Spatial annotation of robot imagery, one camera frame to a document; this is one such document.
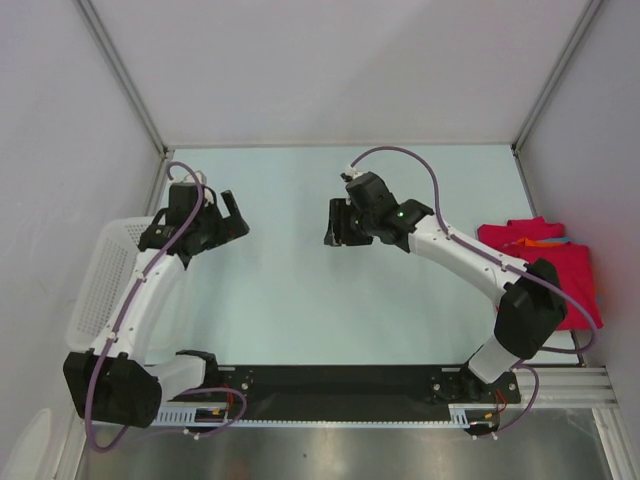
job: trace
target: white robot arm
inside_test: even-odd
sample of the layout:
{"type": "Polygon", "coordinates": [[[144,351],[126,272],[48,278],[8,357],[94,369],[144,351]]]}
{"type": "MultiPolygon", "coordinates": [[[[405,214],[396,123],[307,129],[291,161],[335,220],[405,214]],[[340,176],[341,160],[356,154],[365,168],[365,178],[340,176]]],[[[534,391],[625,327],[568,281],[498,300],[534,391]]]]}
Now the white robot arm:
{"type": "Polygon", "coordinates": [[[499,307],[493,336],[463,367],[477,388],[495,382],[522,359],[532,358],[566,316],[563,299],[515,273],[527,272],[559,286],[550,263],[538,260],[529,265],[481,244],[446,222],[446,229],[442,228],[443,219],[426,205],[415,200],[398,204],[384,181],[372,172],[343,178],[348,198],[331,200],[326,245],[370,245],[378,237],[382,243],[439,263],[499,307]],[[499,258],[500,262],[488,258],[499,258]]]}
{"type": "Polygon", "coordinates": [[[204,180],[199,179],[204,192],[200,197],[198,185],[189,178],[171,185],[169,206],[141,235],[134,271],[102,332],[87,352],[71,352],[64,363],[67,385],[82,418],[92,399],[92,420],[146,427],[163,402],[219,382],[214,378],[215,355],[205,352],[181,351],[161,365],[145,365],[160,312],[191,259],[249,232],[231,192],[221,194],[229,211],[223,218],[213,190],[202,187],[204,180]],[[164,224],[159,223],[162,217],[164,224]]]}

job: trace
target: wire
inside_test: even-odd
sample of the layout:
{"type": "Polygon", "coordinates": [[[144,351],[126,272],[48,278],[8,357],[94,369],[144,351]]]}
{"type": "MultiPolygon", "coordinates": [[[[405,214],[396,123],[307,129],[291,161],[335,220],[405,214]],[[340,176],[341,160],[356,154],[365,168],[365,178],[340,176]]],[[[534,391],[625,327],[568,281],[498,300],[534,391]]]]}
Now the wire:
{"type": "Polygon", "coordinates": [[[215,427],[214,430],[211,430],[209,432],[193,434],[189,432],[187,429],[182,429],[182,428],[156,429],[156,431],[154,432],[148,433],[147,435],[143,435],[142,437],[138,437],[130,441],[129,443],[127,443],[127,445],[141,443],[143,441],[149,440],[150,438],[159,437],[167,433],[183,433],[186,435],[191,435],[194,438],[194,440],[197,440],[200,438],[212,437],[213,435],[217,435],[218,433],[225,431],[227,428],[231,427],[234,423],[240,421],[247,411],[247,407],[248,407],[247,398],[243,393],[241,393],[239,390],[236,390],[234,388],[229,388],[229,387],[197,388],[193,390],[186,390],[180,395],[197,395],[202,393],[227,393],[227,395],[231,395],[232,397],[238,397],[242,402],[242,407],[240,408],[240,412],[238,412],[238,414],[228,422],[223,423],[219,427],[215,427]]]}
{"type": "Polygon", "coordinates": [[[527,413],[529,413],[531,411],[531,409],[533,408],[533,404],[536,403],[536,399],[538,398],[538,392],[540,391],[540,376],[538,375],[538,372],[536,372],[536,370],[534,368],[532,368],[532,367],[530,367],[528,365],[524,365],[522,363],[517,363],[512,368],[528,370],[529,372],[531,372],[531,374],[533,375],[533,380],[534,380],[533,392],[531,393],[531,398],[529,399],[529,403],[527,403],[527,406],[524,407],[524,410],[522,410],[522,412],[520,412],[520,415],[518,415],[516,418],[511,420],[511,422],[507,423],[504,427],[499,428],[498,432],[504,432],[505,430],[510,429],[515,424],[520,422],[520,420],[522,420],[522,418],[527,413]]]}
{"type": "Polygon", "coordinates": [[[427,171],[429,172],[429,175],[431,175],[431,180],[433,181],[433,195],[434,195],[434,200],[435,200],[436,218],[438,220],[438,224],[440,225],[440,228],[447,235],[447,237],[451,238],[454,242],[456,242],[458,245],[463,246],[467,250],[471,250],[472,252],[476,253],[477,255],[480,255],[485,260],[488,260],[491,263],[500,266],[501,268],[505,268],[506,270],[508,270],[508,271],[510,271],[512,273],[520,275],[520,276],[526,278],[527,280],[531,280],[532,282],[535,282],[538,285],[542,285],[543,287],[547,288],[551,292],[555,293],[556,295],[560,296],[565,301],[567,301],[571,305],[573,305],[576,308],[576,310],[578,310],[580,312],[580,314],[587,320],[587,323],[589,324],[589,328],[591,329],[591,338],[589,339],[589,341],[587,342],[586,345],[584,345],[582,347],[577,347],[575,349],[565,349],[565,348],[544,347],[543,346],[543,347],[540,348],[540,350],[545,351],[545,352],[565,353],[565,354],[569,354],[569,355],[576,355],[576,354],[584,353],[584,352],[588,351],[589,349],[591,349],[593,347],[593,345],[596,343],[596,338],[597,338],[597,335],[598,335],[598,327],[596,326],[596,322],[593,320],[593,317],[591,316],[591,314],[589,314],[589,312],[587,312],[587,310],[585,310],[584,307],[582,305],[580,305],[580,303],[578,303],[573,297],[571,297],[569,294],[564,292],[562,289],[556,287],[552,283],[547,282],[546,280],[543,280],[542,278],[538,278],[535,275],[530,274],[526,270],[521,270],[519,268],[516,268],[516,267],[514,267],[512,265],[508,265],[508,264],[504,265],[504,267],[503,267],[502,260],[500,260],[500,258],[494,257],[490,253],[487,253],[484,250],[481,250],[480,248],[476,247],[475,245],[472,245],[471,243],[465,241],[464,239],[458,237],[456,234],[451,233],[449,231],[449,226],[444,221],[444,218],[442,217],[442,210],[440,209],[440,186],[438,184],[438,178],[436,177],[436,173],[433,170],[433,168],[431,167],[431,165],[429,165],[427,163],[427,161],[424,160],[420,155],[418,155],[417,153],[412,152],[411,150],[407,150],[406,148],[393,147],[393,146],[385,145],[385,146],[381,146],[381,147],[372,148],[372,149],[367,150],[366,152],[362,153],[360,156],[358,156],[358,158],[356,158],[353,162],[351,162],[351,165],[350,165],[351,168],[355,168],[355,166],[358,163],[360,163],[365,157],[371,155],[372,153],[380,152],[380,151],[392,151],[392,152],[404,153],[405,155],[409,155],[410,157],[413,157],[414,159],[416,159],[418,162],[420,162],[427,169],[427,171]]]}
{"type": "Polygon", "coordinates": [[[498,414],[504,412],[507,409],[507,399],[504,397],[504,395],[502,394],[502,391],[498,388],[495,391],[495,396],[496,396],[496,405],[499,406],[499,404],[502,402],[502,408],[498,408],[498,414]]]}
{"type": "MultiPolygon", "coordinates": [[[[140,286],[144,283],[144,279],[149,274],[149,272],[153,269],[156,263],[158,263],[158,261],[184,234],[187,228],[189,228],[189,226],[195,219],[196,215],[200,211],[200,207],[202,206],[202,203],[204,202],[203,185],[198,179],[196,173],[191,169],[191,167],[189,167],[188,165],[182,162],[169,163],[167,165],[167,176],[169,177],[170,180],[173,180],[173,176],[171,175],[171,169],[173,167],[183,168],[193,178],[193,181],[196,184],[196,189],[198,191],[198,199],[196,201],[195,206],[193,207],[193,210],[191,211],[191,213],[189,214],[185,222],[182,224],[182,226],[176,231],[176,233],[171,237],[171,239],[169,239],[169,241],[160,250],[158,250],[158,252],[153,256],[153,258],[149,261],[147,266],[142,270],[142,278],[138,278],[134,282],[133,286],[131,287],[131,290],[129,290],[129,293],[125,297],[125,300],[122,304],[122,308],[120,309],[120,312],[118,313],[118,316],[116,317],[116,321],[114,322],[113,328],[111,330],[111,332],[114,334],[115,337],[117,337],[117,334],[120,331],[120,327],[122,325],[122,322],[124,321],[127,311],[129,310],[131,303],[133,303],[133,299],[135,298],[136,293],[140,289],[140,286]]],[[[93,368],[93,372],[91,373],[91,378],[89,379],[89,387],[87,388],[87,399],[86,399],[85,409],[84,409],[85,433],[87,435],[87,443],[89,444],[89,447],[98,453],[107,453],[113,450],[115,447],[117,447],[120,441],[122,440],[123,435],[127,432],[129,428],[126,426],[123,427],[116,434],[114,439],[104,447],[101,445],[98,445],[96,441],[96,435],[93,430],[92,413],[93,413],[93,400],[96,392],[96,385],[98,383],[98,377],[102,369],[102,366],[104,365],[105,359],[107,358],[107,354],[109,353],[109,350],[113,346],[114,342],[115,340],[113,338],[109,338],[105,342],[104,348],[102,349],[102,352],[100,352],[100,356],[98,357],[98,360],[96,361],[96,365],[93,368]]],[[[189,392],[188,394],[190,395],[195,393],[208,393],[208,392],[205,392],[204,390],[208,390],[208,389],[188,390],[189,392]]],[[[241,410],[241,415],[237,418],[239,419],[244,414],[244,411],[246,410],[246,399],[244,399],[244,395],[242,395],[242,393],[240,393],[237,390],[233,390],[231,393],[234,393],[234,394],[237,393],[243,399],[243,405],[245,406],[245,408],[241,410]]]]}

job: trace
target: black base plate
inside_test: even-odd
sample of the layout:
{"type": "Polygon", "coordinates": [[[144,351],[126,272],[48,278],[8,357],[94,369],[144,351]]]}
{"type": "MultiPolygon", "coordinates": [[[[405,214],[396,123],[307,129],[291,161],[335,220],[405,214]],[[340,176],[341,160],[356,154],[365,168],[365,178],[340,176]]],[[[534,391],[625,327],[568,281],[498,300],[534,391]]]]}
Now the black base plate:
{"type": "MultiPolygon", "coordinates": [[[[504,373],[475,400],[455,388],[460,366],[235,366],[221,381],[247,396],[245,420],[416,422],[450,420],[449,404],[495,407],[500,389],[520,403],[513,373],[504,373]]],[[[211,399],[225,401],[225,395],[211,399]]],[[[236,401],[232,415],[239,411],[236,401]]]]}

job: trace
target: folded clothing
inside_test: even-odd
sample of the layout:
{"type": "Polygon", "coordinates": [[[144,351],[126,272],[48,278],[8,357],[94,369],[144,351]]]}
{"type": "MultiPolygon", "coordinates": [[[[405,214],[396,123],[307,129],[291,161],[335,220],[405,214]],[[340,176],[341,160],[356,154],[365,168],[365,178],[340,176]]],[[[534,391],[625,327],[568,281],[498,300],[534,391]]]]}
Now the folded clothing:
{"type": "Polygon", "coordinates": [[[530,220],[509,220],[506,226],[482,225],[478,229],[478,239],[497,250],[521,238],[545,240],[553,237],[564,237],[564,225],[547,223],[542,217],[530,220]]]}
{"type": "MultiPolygon", "coordinates": [[[[558,272],[562,289],[582,305],[602,328],[602,318],[596,303],[596,289],[589,260],[589,248],[563,242],[564,225],[548,224],[542,217],[531,220],[511,220],[507,226],[482,225],[478,239],[496,250],[533,263],[539,258],[551,262],[558,272]]],[[[571,304],[558,330],[588,330],[589,323],[571,304]]]]}

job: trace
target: white wall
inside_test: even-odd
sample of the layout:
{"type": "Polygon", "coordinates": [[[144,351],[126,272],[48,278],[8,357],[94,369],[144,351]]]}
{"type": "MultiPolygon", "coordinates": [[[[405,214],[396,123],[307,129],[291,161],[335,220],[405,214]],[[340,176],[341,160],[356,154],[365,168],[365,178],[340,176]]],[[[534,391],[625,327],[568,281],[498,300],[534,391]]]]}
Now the white wall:
{"type": "Polygon", "coordinates": [[[69,315],[102,225],[143,212],[159,159],[73,2],[0,2],[0,25],[1,471],[41,409],[66,436],[69,315]]]}
{"type": "Polygon", "coordinates": [[[523,152],[534,200],[592,248],[607,365],[640,448],[640,2],[608,2],[523,152]]]}
{"type": "Polygon", "coordinates": [[[511,143],[586,0],[94,0],[168,145],[511,143]]]}

